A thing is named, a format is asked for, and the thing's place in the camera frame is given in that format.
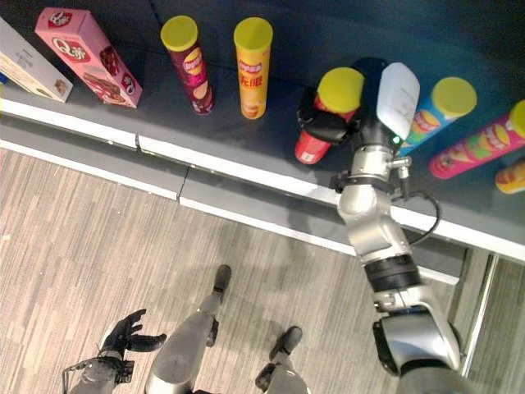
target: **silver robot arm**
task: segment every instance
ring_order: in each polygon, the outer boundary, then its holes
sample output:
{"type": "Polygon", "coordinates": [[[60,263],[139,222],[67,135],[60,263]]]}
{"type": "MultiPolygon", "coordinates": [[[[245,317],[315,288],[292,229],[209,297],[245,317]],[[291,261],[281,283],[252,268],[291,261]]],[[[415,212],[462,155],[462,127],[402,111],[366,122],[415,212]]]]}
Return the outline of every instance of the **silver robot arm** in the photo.
{"type": "Polygon", "coordinates": [[[472,392],[455,372],[458,340],[390,215],[390,172],[397,169],[400,178],[408,176],[410,159],[394,155],[409,132],[418,94],[419,83],[406,66],[384,68],[377,108],[364,108],[354,130],[351,170],[336,181],[342,192],[338,213],[374,290],[374,305],[386,314],[373,331],[381,363],[401,377],[398,392],[472,392]]]}

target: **snack box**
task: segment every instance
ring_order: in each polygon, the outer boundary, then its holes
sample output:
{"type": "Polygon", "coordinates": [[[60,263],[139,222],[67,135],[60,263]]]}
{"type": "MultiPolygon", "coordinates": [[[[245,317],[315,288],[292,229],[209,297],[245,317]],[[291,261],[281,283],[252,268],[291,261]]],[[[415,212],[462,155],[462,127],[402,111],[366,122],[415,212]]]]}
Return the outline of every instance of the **snack box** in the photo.
{"type": "Polygon", "coordinates": [[[28,92],[65,102],[73,84],[0,18],[0,71],[28,92]]]}
{"type": "Polygon", "coordinates": [[[44,8],[34,31],[103,102],[137,107],[142,88],[90,11],[44,8]]]}

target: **shelf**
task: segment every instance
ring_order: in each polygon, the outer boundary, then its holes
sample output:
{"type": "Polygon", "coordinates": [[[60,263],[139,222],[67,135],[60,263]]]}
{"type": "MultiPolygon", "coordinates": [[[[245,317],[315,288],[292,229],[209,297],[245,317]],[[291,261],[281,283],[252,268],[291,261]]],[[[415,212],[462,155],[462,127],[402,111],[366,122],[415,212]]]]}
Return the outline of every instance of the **shelf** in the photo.
{"type": "MultiPolygon", "coordinates": [[[[295,160],[295,110],[303,86],[271,80],[267,113],[248,121],[239,110],[236,71],[209,66],[216,106],[211,115],[199,117],[192,113],[168,56],[127,47],[118,52],[143,82],[138,109],[104,105],[75,80],[66,104],[7,85],[2,111],[128,148],[135,148],[138,140],[151,154],[335,206],[338,195],[326,186],[332,175],[347,168],[350,152],[348,147],[333,149],[313,167],[295,160]]],[[[431,140],[414,152],[411,176],[413,189],[433,193],[443,206],[444,220],[436,235],[523,261],[525,199],[503,195],[493,184],[495,172],[523,152],[440,181],[427,171],[427,158],[440,148],[439,141],[431,140]]],[[[433,221],[426,205],[418,201],[394,207],[392,215],[419,230],[433,221]]]]}
{"type": "MultiPolygon", "coordinates": [[[[180,204],[355,256],[346,226],[335,209],[252,184],[190,169],[180,204]]],[[[455,285],[466,248],[429,239],[413,247],[424,277],[455,285]]]]}
{"type": "Polygon", "coordinates": [[[109,181],[177,199],[187,167],[10,117],[0,119],[0,147],[109,181]]]}

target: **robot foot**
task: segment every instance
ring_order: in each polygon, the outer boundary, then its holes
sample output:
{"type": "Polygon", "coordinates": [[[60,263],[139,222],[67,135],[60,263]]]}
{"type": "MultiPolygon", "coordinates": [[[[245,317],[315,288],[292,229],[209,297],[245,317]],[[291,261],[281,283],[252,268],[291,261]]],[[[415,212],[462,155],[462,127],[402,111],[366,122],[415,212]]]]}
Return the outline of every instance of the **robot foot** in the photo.
{"type": "Polygon", "coordinates": [[[302,338],[303,330],[300,327],[292,326],[288,328],[286,332],[277,339],[276,345],[273,346],[270,352],[270,360],[273,360],[280,351],[290,355],[292,350],[301,342],[302,338]]]}
{"type": "Polygon", "coordinates": [[[262,369],[259,375],[255,378],[255,386],[263,392],[266,392],[270,387],[270,381],[272,380],[272,373],[275,370],[275,364],[266,364],[266,367],[262,369]]]}
{"type": "Polygon", "coordinates": [[[222,298],[224,293],[230,284],[231,279],[231,268],[228,265],[223,264],[218,268],[217,273],[215,274],[215,282],[213,283],[213,291],[219,293],[222,298]]]}

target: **black cable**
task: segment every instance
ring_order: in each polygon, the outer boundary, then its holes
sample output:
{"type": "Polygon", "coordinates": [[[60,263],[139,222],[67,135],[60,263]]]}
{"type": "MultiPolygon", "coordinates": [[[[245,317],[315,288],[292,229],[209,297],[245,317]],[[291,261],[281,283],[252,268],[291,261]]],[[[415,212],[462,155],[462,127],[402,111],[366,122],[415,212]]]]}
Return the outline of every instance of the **black cable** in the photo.
{"type": "MultiPolygon", "coordinates": [[[[424,191],[424,190],[411,191],[409,193],[409,198],[413,198],[413,197],[416,197],[418,195],[422,196],[424,199],[429,200],[431,202],[431,204],[434,206],[434,209],[436,210],[436,220],[434,221],[434,224],[432,225],[432,227],[430,227],[428,229],[428,231],[426,231],[423,234],[421,234],[415,240],[411,240],[409,242],[410,245],[416,245],[419,242],[422,242],[422,241],[426,240],[435,231],[435,229],[437,229],[437,227],[440,224],[441,216],[442,216],[440,203],[438,203],[437,200],[434,197],[432,197],[431,195],[429,195],[426,191],[424,191]]],[[[401,199],[404,199],[403,195],[400,195],[398,197],[394,197],[392,199],[392,203],[395,203],[395,202],[397,202],[397,201],[399,201],[401,199]]]]}

